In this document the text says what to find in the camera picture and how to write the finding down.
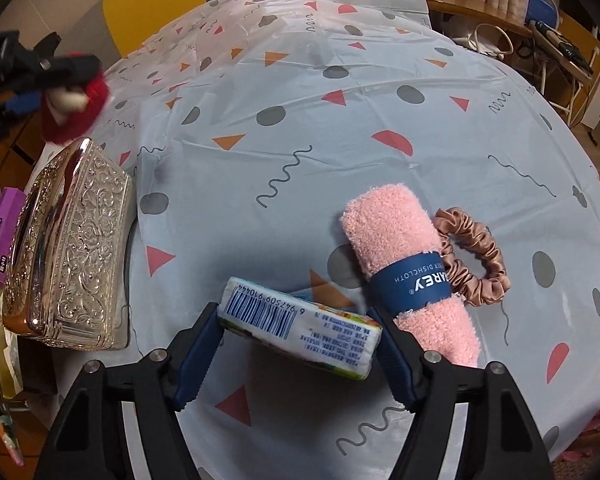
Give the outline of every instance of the yellow panel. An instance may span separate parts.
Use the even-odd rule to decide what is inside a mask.
[[[120,54],[126,56],[163,25],[206,0],[103,0],[107,27]]]

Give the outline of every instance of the rolled towel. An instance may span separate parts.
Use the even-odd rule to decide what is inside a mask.
[[[410,256],[442,250],[426,211],[402,184],[387,184],[352,200],[341,222],[367,279]],[[408,299],[404,298],[404,310],[395,317],[400,330],[411,332],[423,349],[437,350],[453,364],[477,365],[480,341],[460,296],[451,294],[417,310],[409,306]]]

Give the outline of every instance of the wooden desk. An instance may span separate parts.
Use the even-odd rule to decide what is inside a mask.
[[[515,32],[524,38],[531,37],[531,31],[525,27],[525,24],[514,18],[511,14],[494,9],[480,0],[426,0],[429,10],[447,12],[449,14],[458,14],[459,16],[469,16],[476,18],[481,22],[497,25],[504,30]]]

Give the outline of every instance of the barcode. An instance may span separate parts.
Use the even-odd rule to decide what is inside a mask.
[[[287,310],[267,301],[269,298],[252,296],[234,288],[227,303],[226,313],[240,321],[286,339],[296,318],[296,309]]]

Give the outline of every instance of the blue paper band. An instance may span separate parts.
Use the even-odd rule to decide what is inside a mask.
[[[370,280],[376,301],[392,316],[450,298],[451,285],[439,253],[421,253],[376,272]]]

